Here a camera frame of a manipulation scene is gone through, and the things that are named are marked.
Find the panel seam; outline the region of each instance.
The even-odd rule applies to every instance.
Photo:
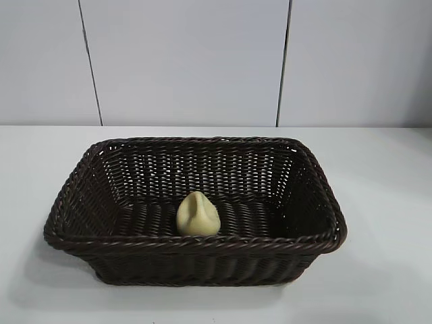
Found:
[[[84,37],[84,43],[86,45],[88,64],[90,66],[90,72],[91,72],[92,82],[93,82],[94,97],[96,98],[96,106],[97,106],[97,111],[98,111],[98,114],[99,114],[99,122],[101,123],[101,126],[103,126],[102,114],[101,114],[101,106],[99,105],[99,97],[97,95],[95,73],[93,72],[93,64],[92,64],[92,59],[91,59],[91,56],[90,56],[90,49],[88,48],[88,40],[87,40],[86,27],[84,25],[84,16],[82,15],[81,0],[78,0],[78,7],[80,9],[81,25],[82,25],[82,36]]]
[[[286,30],[285,30],[285,44],[283,45],[283,59],[282,59],[282,69],[281,69],[281,80],[279,83],[279,96],[277,99],[277,114],[276,114],[276,125],[279,127],[279,119],[281,115],[281,101],[282,101],[282,91],[284,89],[284,78],[285,78],[285,65],[286,65],[286,54],[288,49],[288,39],[290,35],[290,23],[291,23],[291,10],[292,10],[293,0],[288,1],[288,14],[286,18]]]

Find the white tabletop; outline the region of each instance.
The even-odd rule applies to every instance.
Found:
[[[114,287],[42,229],[94,142],[133,136],[283,136],[317,156],[348,239],[284,287]],[[0,127],[0,323],[430,323],[432,130]]]

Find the dark brown wicker basket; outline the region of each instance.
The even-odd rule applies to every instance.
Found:
[[[176,211],[204,192],[219,235],[181,237]],[[313,154],[286,138],[131,138],[91,146],[44,228],[54,248],[115,285],[256,286],[296,279],[345,240]]]

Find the basket rim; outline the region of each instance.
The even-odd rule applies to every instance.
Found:
[[[288,144],[302,151],[314,171],[315,177],[323,187],[334,219],[333,226],[320,234],[313,236],[299,236],[297,238],[245,238],[240,236],[75,236],[65,234],[62,230],[63,218],[60,211],[65,194],[70,186],[83,181],[80,178],[82,170],[87,168],[94,157],[109,145],[133,144],[133,142],[199,142],[232,144],[266,145]],[[139,254],[139,253],[182,253],[182,254],[238,254],[238,253],[273,253],[273,254],[321,254],[338,249],[347,236],[347,227],[340,206],[315,156],[299,140],[292,138],[271,137],[135,137],[104,140],[93,144],[84,154],[76,168],[71,172],[60,190],[48,220],[44,226],[44,238],[54,248],[64,250],[70,254]]]

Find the pear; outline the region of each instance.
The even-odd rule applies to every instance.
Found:
[[[181,235],[216,235],[221,220],[216,207],[200,191],[190,193],[177,210],[177,229]]]

